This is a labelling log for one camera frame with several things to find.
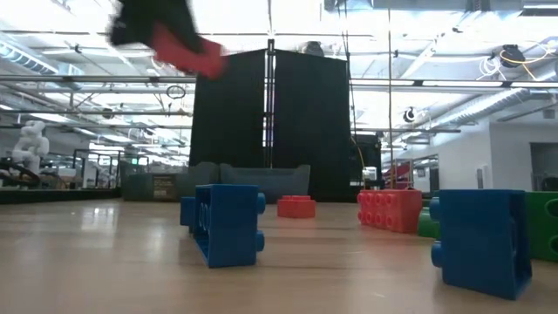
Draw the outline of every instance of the black curtain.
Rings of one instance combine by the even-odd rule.
[[[310,165],[317,200],[350,192],[347,64],[276,51],[273,167]]]
[[[201,161],[263,167],[265,50],[228,57],[217,80],[195,87],[190,166]]]

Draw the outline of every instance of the green lego brick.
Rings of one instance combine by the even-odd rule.
[[[430,209],[422,208],[418,217],[417,235],[439,239],[439,222],[430,218]]]
[[[558,193],[527,193],[531,257],[558,262]]]

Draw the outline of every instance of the ceiling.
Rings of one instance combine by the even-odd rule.
[[[497,72],[493,64],[487,65],[491,53],[500,53],[504,44],[517,44],[527,61],[532,61],[527,65],[532,71],[552,64],[558,58],[555,54],[558,18],[521,17],[520,11],[464,14],[443,10],[395,10],[391,12],[389,22],[387,10],[351,12],[345,19],[337,13],[324,11],[322,1],[318,0],[273,1],[270,9],[268,2],[261,0],[191,0],[190,3],[199,32],[223,44],[229,53],[265,48],[271,36],[276,40],[278,49],[301,50],[308,41],[320,41],[326,57],[346,59],[340,33],[342,29],[347,29],[350,71],[354,79],[532,80],[523,66],[514,69],[501,67]],[[0,10],[0,31],[4,38],[16,41],[43,57],[47,63],[71,64],[85,75],[183,75],[171,66],[154,63],[153,53],[144,45],[132,44],[115,49],[107,43],[106,33],[118,9],[116,0],[4,0]],[[487,69],[493,74],[484,75]],[[20,65],[0,61],[0,74],[33,73]],[[63,106],[69,103],[68,93],[55,92],[53,88],[47,91],[49,86],[20,86],[35,89]],[[43,88],[43,91],[37,90],[37,87]],[[88,84],[86,87],[96,90],[109,87],[143,89],[144,92],[104,92],[89,99],[86,99],[89,93],[76,94],[74,101],[83,101],[81,110],[161,111],[161,107],[167,108],[172,103],[174,111],[192,112],[194,105],[195,84],[182,85],[187,94],[177,100],[165,94],[167,85]],[[362,128],[389,126],[390,99],[393,126],[408,127],[403,121],[403,112],[409,107],[418,111],[420,123],[412,125],[417,126],[480,94],[475,90],[448,88],[434,91],[425,87],[397,91],[389,97],[387,86],[369,91],[365,89],[354,91],[357,127]],[[508,113],[530,108],[527,102]],[[89,123],[130,126],[138,123],[142,126],[191,126],[192,123],[191,118],[181,116],[119,116],[111,120],[99,116],[86,118]],[[538,119],[525,121],[537,123]],[[96,137],[103,132],[102,129],[90,131]],[[170,132],[188,142],[189,130]],[[135,136],[128,129],[119,130],[118,134],[131,138]],[[136,136],[134,140],[140,141],[140,137]]]

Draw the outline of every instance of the blue toy block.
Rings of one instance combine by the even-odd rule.
[[[195,197],[180,198],[180,225],[188,226],[192,233],[194,225]]]
[[[193,232],[209,268],[254,265],[264,237],[257,216],[265,196],[257,186],[215,184],[196,187]]]
[[[444,283],[510,300],[529,285],[525,192],[442,190],[430,214],[440,222],[432,263]]]

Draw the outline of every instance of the wooden floor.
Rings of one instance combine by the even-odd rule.
[[[255,267],[209,270],[178,204],[0,206],[0,313],[558,313],[558,264],[516,302],[446,286],[431,240],[360,227],[356,205],[261,217]]]

